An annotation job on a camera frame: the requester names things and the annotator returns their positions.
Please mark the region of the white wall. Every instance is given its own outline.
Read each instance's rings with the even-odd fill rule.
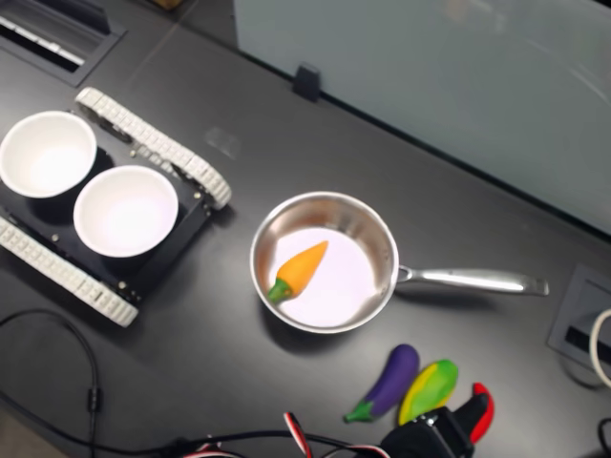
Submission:
[[[235,0],[240,48],[611,233],[611,10]]]

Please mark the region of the toy eggplant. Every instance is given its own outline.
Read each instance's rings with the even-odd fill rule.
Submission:
[[[376,384],[344,420],[347,423],[372,422],[384,415],[399,404],[419,369],[420,358],[416,350],[404,343],[396,346]]]
[[[448,402],[458,378],[458,368],[450,360],[427,366],[413,382],[399,409],[399,426]]]
[[[278,269],[276,282],[267,297],[273,302],[280,302],[299,296],[312,280],[327,247],[328,241],[322,241],[285,262]]]

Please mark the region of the purple eggplant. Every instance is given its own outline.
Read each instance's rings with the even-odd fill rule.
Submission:
[[[388,412],[405,396],[420,370],[418,352],[402,343],[390,353],[384,371],[365,398],[344,416],[344,421],[372,422]]]

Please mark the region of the black cable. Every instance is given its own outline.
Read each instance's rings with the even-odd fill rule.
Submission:
[[[607,440],[604,438],[604,426],[607,423],[611,423],[611,418],[603,418],[599,421],[599,442],[602,450],[604,450],[604,453],[607,455],[607,457],[611,458],[611,448],[607,444]]]
[[[30,410],[21,406],[19,403],[13,400],[11,396],[0,389],[0,400],[10,406],[12,409],[17,411],[19,414],[28,418],[33,423],[36,423],[40,427],[45,428],[47,431],[65,439],[66,441],[72,442],[73,444],[77,444],[83,447],[88,447],[91,451],[91,456],[95,457],[95,451],[106,451],[109,453],[113,453],[116,455],[123,456],[144,456],[144,455],[160,455],[160,454],[172,454],[172,455],[182,455],[192,453],[194,448],[199,448],[204,444],[215,444],[219,442],[234,442],[234,441],[242,441],[247,439],[257,439],[257,438],[265,438],[265,437],[284,437],[284,438],[292,438],[290,431],[287,430],[261,430],[261,431],[249,431],[238,434],[225,434],[222,436],[216,437],[205,437],[201,439],[196,439],[192,441],[183,441],[179,445],[172,446],[163,446],[157,448],[145,448],[140,450],[128,450],[124,448],[115,448],[110,446],[104,446],[98,444],[95,440],[95,425],[96,425],[96,414],[99,411],[100,402],[101,402],[101,389],[99,387],[98,380],[98,368],[97,361],[95,360],[94,352],[92,351],[89,343],[85,339],[85,337],[74,327],[66,318],[62,315],[52,312],[50,310],[27,310],[13,313],[12,315],[7,316],[7,318],[0,321],[0,327],[4,326],[7,323],[12,322],[17,318],[21,318],[27,315],[47,315],[53,318],[56,318],[60,321],[60,323],[70,331],[79,341],[85,353],[87,354],[87,358],[89,360],[91,370],[92,370],[92,388],[89,390],[89,400],[88,400],[88,409],[90,411],[90,432],[89,432],[89,440],[83,440],[78,437],[73,436],[72,434],[56,427],[55,425],[49,423],[48,421],[40,418],[38,415],[34,414]],[[349,443],[338,441],[335,439],[331,439],[325,436],[319,436],[316,434],[307,434],[305,433],[305,437],[308,441],[316,442],[319,444],[324,444],[326,446],[335,447],[338,449],[348,448],[350,446]]]
[[[58,313],[52,312],[51,310],[34,309],[34,310],[25,310],[21,312],[16,312],[11,315],[8,315],[5,319],[0,321],[0,327],[12,322],[13,320],[16,320],[18,318],[22,318],[28,315],[44,315],[44,316],[52,317],[58,320],[61,323],[61,325],[78,340],[81,348],[83,348],[85,354],[87,355],[89,366],[92,372],[92,386],[88,392],[88,404],[87,404],[87,409],[89,411],[89,417],[90,417],[88,447],[90,448],[91,458],[95,458],[96,417],[97,417],[97,413],[100,410],[100,401],[101,401],[101,389],[99,387],[99,370],[97,368],[97,360],[95,359],[95,354],[92,351],[91,346],[85,339],[85,336],[83,336],[81,332],[72,323],[70,323],[66,318],[64,318],[62,315]],[[50,423],[44,421],[40,417],[34,415],[29,410],[25,409],[24,407],[16,403],[11,397],[9,397],[3,391],[0,391],[0,399],[2,399],[5,403],[10,405],[12,408],[17,410],[19,413],[21,413],[25,417],[33,420],[34,422],[50,430],[51,432],[57,433],[59,431],[58,428],[54,427]]]

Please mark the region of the white bowl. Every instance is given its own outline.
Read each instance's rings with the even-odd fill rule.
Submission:
[[[130,258],[160,244],[178,213],[176,190],[162,174],[136,165],[116,167],[85,185],[74,206],[74,228],[100,255]]]
[[[27,198],[58,196],[94,166],[92,128],[65,112],[33,114],[15,124],[0,144],[0,179]]]

